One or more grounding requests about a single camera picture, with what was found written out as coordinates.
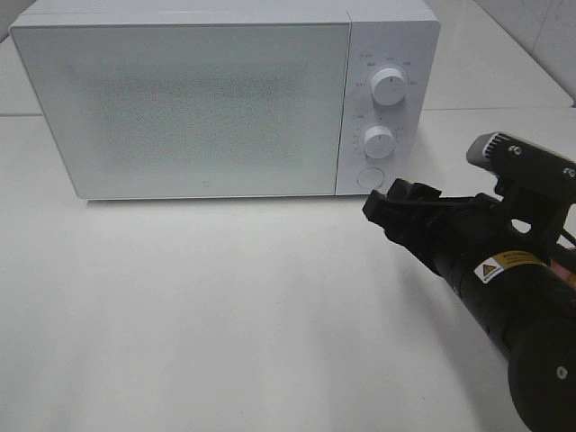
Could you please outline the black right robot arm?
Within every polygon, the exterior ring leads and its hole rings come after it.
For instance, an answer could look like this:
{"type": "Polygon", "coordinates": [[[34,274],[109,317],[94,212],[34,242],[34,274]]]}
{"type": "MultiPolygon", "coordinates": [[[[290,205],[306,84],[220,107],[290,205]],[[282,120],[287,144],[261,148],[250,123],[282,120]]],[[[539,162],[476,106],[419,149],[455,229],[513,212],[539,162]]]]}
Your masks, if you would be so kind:
{"type": "Polygon", "coordinates": [[[444,197],[398,179],[364,216],[443,278],[508,362],[514,407],[531,431],[575,429],[575,291],[484,193],[444,197]]]}

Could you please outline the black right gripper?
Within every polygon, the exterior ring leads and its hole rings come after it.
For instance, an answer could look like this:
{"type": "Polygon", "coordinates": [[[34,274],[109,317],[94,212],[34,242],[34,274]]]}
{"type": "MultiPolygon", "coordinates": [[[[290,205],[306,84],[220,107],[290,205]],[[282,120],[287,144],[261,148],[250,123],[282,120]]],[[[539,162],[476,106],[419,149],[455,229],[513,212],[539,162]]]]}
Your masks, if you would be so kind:
{"type": "Polygon", "coordinates": [[[540,247],[529,244],[509,223],[496,220],[493,199],[479,194],[452,200],[433,215],[435,206],[429,202],[441,193],[397,178],[386,195],[376,190],[369,194],[363,213],[391,242],[410,252],[425,252],[428,268],[446,279],[461,279],[468,272],[494,279],[514,266],[547,263],[540,247]]]}

